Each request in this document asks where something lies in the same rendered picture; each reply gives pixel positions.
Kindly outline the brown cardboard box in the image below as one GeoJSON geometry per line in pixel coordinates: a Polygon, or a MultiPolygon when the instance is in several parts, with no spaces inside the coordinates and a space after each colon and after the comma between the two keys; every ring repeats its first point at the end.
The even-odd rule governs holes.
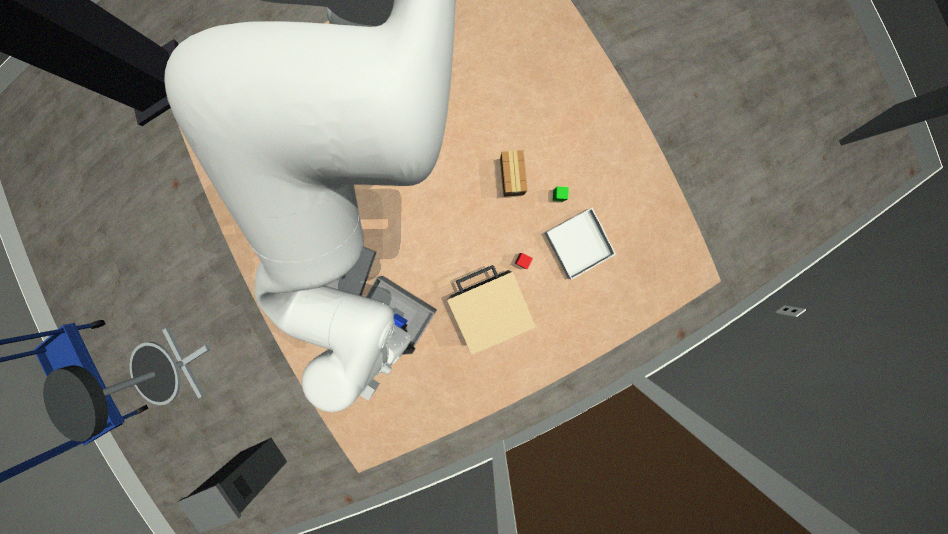
{"type": "Polygon", "coordinates": [[[528,190],[524,150],[501,152],[500,165],[503,197],[525,195],[528,190]]]}

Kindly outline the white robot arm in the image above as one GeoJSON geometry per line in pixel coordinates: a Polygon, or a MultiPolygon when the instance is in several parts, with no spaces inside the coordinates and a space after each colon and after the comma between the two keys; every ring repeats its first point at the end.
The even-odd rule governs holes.
{"type": "Polygon", "coordinates": [[[261,261],[259,307],[284,333],[329,349],[306,366],[302,388],[337,412],[369,401],[373,378],[392,370],[395,321],[388,304],[324,285],[363,250],[354,185],[413,186],[436,165],[456,0],[261,1],[326,7],[330,24],[206,29],[174,49],[165,89],[261,261]]]}

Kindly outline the red block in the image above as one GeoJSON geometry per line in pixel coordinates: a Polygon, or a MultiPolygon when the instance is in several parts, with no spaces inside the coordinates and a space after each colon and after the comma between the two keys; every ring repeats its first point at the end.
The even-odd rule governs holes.
{"type": "Polygon", "coordinates": [[[516,262],[515,262],[515,264],[517,264],[518,266],[520,266],[520,267],[522,267],[522,268],[524,268],[524,269],[528,269],[528,267],[529,267],[529,265],[530,265],[530,263],[531,263],[532,260],[533,260],[533,258],[531,258],[531,257],[529,257],[529,256],[527,256],[527,255],[525,255],[524,253],[520,253],[519,256],[518,256],[518,258],[517,258],[517,260],[516,260],[516,262]]]}

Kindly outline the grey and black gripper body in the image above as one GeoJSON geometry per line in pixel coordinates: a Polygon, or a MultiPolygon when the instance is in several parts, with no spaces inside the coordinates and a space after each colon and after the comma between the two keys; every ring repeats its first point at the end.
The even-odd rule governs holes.
{"type": "Polygon", "coordinates": [[[389,367],[392,366],[402,356],[402,353],[407,348],[410,341],[410,335],[398,326],[394,325],[394,330],[391,334],[389,342],[386,345],[388,350],[388,360],[386,362],[389,367]]]}

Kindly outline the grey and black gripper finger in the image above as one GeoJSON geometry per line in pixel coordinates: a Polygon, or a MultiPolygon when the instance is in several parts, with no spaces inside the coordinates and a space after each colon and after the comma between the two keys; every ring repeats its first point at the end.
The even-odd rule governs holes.
{"type": "MultiPolygon", "coordinates": [[[[407,324],[404,324],[404,325],[401,327],[401,329],[404,330],[405,332],[407,332],[407,330],[406,330],[406,327],[407,327],[407,326],[408,326],[407,324]]],[[[416,348],[415,348],[411,343],[409,343],[408,347],[405,349],[405,351],[402,353],[402,355],[405,355],[405,354],[413,354],[413,352],[415,351],[415,349],[416,349],[416,348]]]]}

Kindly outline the green block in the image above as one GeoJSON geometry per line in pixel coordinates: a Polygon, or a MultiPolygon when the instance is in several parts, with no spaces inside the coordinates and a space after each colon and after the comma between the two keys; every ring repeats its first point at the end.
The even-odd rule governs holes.
{"type": "Polygon", "coordinates": [[[553,189],[553,201],[564,202],[568,199],[569,187],[557,186],[553,189]]]}

